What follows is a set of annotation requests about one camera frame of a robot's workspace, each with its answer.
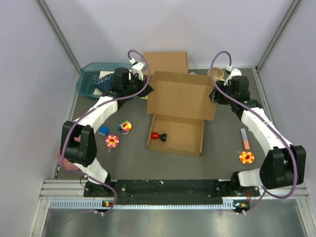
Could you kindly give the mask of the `brown cardboard box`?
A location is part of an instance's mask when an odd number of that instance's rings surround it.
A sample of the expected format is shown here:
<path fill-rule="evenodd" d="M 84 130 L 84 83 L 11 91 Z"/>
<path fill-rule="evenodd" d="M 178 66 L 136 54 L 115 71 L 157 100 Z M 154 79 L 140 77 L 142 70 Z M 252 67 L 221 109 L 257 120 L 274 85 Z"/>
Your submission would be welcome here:
<path fill-rule="evenodd" d="M 209 95 L 214 89 L 208 76 L 156 71 L 151 76 L 147 113 L 153 115 L 148 148 L 198 157 L 202 151 L 205 121 L 213 121 L 217 105 Z M 166 133 L 154 140 L 151 133 Z"/>

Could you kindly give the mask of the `red black stamp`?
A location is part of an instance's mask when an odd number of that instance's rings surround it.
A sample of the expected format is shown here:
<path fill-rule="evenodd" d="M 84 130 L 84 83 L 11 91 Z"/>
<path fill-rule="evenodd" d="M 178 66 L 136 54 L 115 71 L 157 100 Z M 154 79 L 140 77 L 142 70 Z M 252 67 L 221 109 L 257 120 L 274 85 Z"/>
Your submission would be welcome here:
<path fill-rule="evenodd" d="M 151 138 L 154 139 L 154 140 L 161 140 L 163 142 L 166 142 L 167 134 L 166 133 L 159 134 L 157 132 L 152 132 L 151 133 Z"/>

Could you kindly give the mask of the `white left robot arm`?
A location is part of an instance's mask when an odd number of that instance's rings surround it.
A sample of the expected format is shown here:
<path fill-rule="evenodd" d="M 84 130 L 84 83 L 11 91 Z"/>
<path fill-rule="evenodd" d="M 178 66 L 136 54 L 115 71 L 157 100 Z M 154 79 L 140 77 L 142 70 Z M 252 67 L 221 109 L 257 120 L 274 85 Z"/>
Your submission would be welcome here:
<path fill-rule="evenodd" d="M 97 103 L 75 121 L 66 121 L 62 127 L 60 156 L 77 167 L 102 196 L 112 190 L 109 173 L 97 159 L 95 132 L 119 109 L 119 102 L 145 96 L 152 91 L 144 69 L 137 63 L 131 70 L 117 68 L 110 89 Z"/>

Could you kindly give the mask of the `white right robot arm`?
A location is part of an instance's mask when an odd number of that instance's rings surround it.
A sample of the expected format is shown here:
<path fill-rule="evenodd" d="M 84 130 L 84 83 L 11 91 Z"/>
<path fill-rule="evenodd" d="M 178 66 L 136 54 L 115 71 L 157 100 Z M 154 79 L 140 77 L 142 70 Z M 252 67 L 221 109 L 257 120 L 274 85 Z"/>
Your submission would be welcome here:
<path fill-rule="evenodd" d="M 306 150 L 285 139 L 269 121 L 262 105 L 250 97 L 246 76 L 233 76 L 216 81 L 209 95 L 212 102 L 230 105 L 232 112 L 247 126 L 259 142 L 265 159 L 260 168 L 235 172 L 230 183 L 235 195 L 243 195 L 249 187 L 266 190 L 291 186 L 295 189 L 304 181 Z"/>

